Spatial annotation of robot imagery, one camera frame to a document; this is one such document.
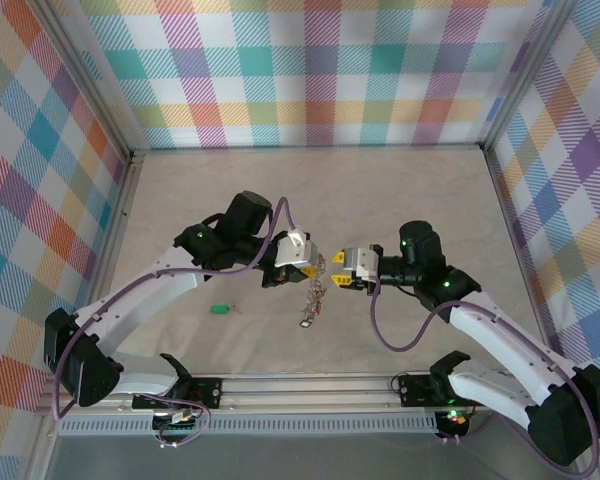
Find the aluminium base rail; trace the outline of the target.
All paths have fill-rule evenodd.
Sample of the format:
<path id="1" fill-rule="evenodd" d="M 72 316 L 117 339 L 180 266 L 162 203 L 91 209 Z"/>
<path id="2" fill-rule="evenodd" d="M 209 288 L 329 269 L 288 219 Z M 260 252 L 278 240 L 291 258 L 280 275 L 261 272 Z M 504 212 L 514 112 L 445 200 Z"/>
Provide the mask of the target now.
<path id="1" fill-rule="evenodd" d="M 303 410 L 325 413 L 327 411 L 375 411 L 382 407 L 436 409 L 439 411 L 469 410 L 473 407 L 488 408 L 511 418 L 525 419 L 533 407 L 540 406 L 540 398 L 533 399 L 510 375 L 500 371 L 461 373 L 453 380 L 459 388 L 456 393 L 446 395 L 460 397 L 482 404 L 473 407 L 402 407 L 400 398 L 390 388 L 391 377 L 379 375 L 301 375 L 286 376 L 237 375 L 221 378 L 222 394 L 217 411 L 286 412 Z M 132 409 L 135 394 L 150 399 L 175 404 L 174 398 L 163 396 L 176 381 L 174 376 L 164 374 L 122 374 L 113 392 L 98 403 L 77 408 L 105 408 L 116 405 Z"/>

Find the aluminium frame rail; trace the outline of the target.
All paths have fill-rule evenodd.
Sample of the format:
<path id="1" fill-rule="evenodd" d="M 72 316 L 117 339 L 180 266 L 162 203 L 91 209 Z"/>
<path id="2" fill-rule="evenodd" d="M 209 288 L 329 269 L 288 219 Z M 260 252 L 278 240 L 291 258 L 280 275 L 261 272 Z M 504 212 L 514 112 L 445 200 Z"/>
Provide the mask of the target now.
<path id="1" fill-rule="evenodd" d="M 510 198 L 506 182 L 502 176 L 500 163 L 495 153 L 486 149 L 482 149 L 481 152 L 489 170 L 489 175 L 491 177 L 502 215 L 511 238 L 527 295 L 531 303 L 536 323 L 538 324 L 540 330 L 541 339 L 543 343 L 550 349 L 556 351 L 560 355 L 568 357 L 557 335 L 557 329 L 554 324 L 554 320 L 549 312 L 549 307 L 545 302 L 545 295 L 541 291 L 539 283 L 532 279 L 532 261 L 530 253 L 527 250 L 522 229 L 517 224 L 518 217 L 513 202 Z"/>
<path id="2" fill-rule="evenodd" d="M 148 156 L 191 156 L 191 155 L 226 155 L 226 154 L 264 154 L 264 153 L 300 153 L 300 152 L 332 152 L 339 150 L 370 151 L 482 151 L 481 144 L 443 143 L 443 144 L 390 144 L 390 145 L 331 145 L 331 146 L 265 146 L 265 147 L 227 147 L 227 148 L 176 148 L 176 149 L 136 149 L 133 158 Z"/>
<path id="3" fill-rule="evenodd" d="M 112 326 L 123 320 L 114 307 L 143 283 L 134 280 L 118 293 L 101 299 L 96 295 L 111 284 L 110 276 L 120 253 L 128 214 L 137 190 L 144 157 L 134 155 L 124 167 L 122 186 L 114 204 L 111 224 L 105 237 L 103 258 L 96 268 L 91 287 L 91 303 L 74 313 L 58 308 L 44 324 L 43 360 L 53 374 L 50 414 L 56 421 L 63 419 L 74 406 L 89 407 L 111 394 L 120 381 L 124 367 L 112 358 L 116 347 L 104 344 L 105 332 L 99 325 Z"/>

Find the key bunch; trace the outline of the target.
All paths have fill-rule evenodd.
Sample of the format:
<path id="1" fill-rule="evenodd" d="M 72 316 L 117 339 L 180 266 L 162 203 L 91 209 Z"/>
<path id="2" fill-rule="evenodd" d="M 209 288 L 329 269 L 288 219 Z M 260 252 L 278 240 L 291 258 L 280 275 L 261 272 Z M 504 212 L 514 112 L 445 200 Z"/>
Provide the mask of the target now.
<path id="1" fill-rule="evenodd" d="M 307 294 L 307 302 L 305 308 L 302 310 L 303 319 L 300 322 L 306 320 L 313 325 L 316 317 L 319 316 L 322 311 L 322 303 L 326 294 L 326 288 L 321 281 L 322 275 L 326 272 L 326 260 L 321 253 L 318 254 L 316 263 L 312 266 L 317 267 L 318 276 L 313 279 L 308 279 L 309 291 Z"/>

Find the aluminium frame post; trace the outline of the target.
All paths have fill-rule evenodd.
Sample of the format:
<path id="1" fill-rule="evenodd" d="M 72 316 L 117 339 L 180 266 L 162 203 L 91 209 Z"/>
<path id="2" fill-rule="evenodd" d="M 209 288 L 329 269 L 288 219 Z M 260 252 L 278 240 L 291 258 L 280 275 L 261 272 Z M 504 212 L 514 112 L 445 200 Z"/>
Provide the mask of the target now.
<path id="1" fill-rule="evenodd" d="M 477 145 L 483 152 L 493 150 L 504 134 L 576 3 L 577 0 L 528 0 L 516 25 L 513 46 L 505 56 L 502 84 L 478 136 Z"/>
<path id="2" fill-rule="evenodd" d="M 127 163 L 130 163 L 133 160 L 133 151 L 124 139 L 122 131 L 109 110 L 104 97 L 99 92 L 92 75 L 62 24 L 60 16 L 53 9 L 50 0 L 26 0 L 26 3 L 48 34 L 50 41 L 57 49 L 67 70 L 85 97 L 86 102 L 92 108 L 114 148 Z"/>

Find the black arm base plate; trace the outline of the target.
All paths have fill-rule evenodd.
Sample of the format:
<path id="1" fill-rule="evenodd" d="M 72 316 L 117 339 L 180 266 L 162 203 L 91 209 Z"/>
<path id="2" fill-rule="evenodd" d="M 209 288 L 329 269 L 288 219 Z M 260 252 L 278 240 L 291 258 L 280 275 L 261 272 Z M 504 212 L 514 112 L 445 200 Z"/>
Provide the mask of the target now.
<path id="1" fill-rule="evenodd" d="M 429 374 L 400 372 L 392 377 L 390 388 L 399 396 L 402 407 L 482 407 L 472 400 L 437 393 Z"/>
<path id="2" fill-rule="evenodd" d="M 210 409 L 218 409 L 222 394 L 221 378 L 192 377 L 179 379 L 163 396 L 166 398 L 190 400 L 202 403 Z M 184 405 L 171 404 L 135 394 L 132 400 L 133 410 L 173 410 L 184 408 Z"/>

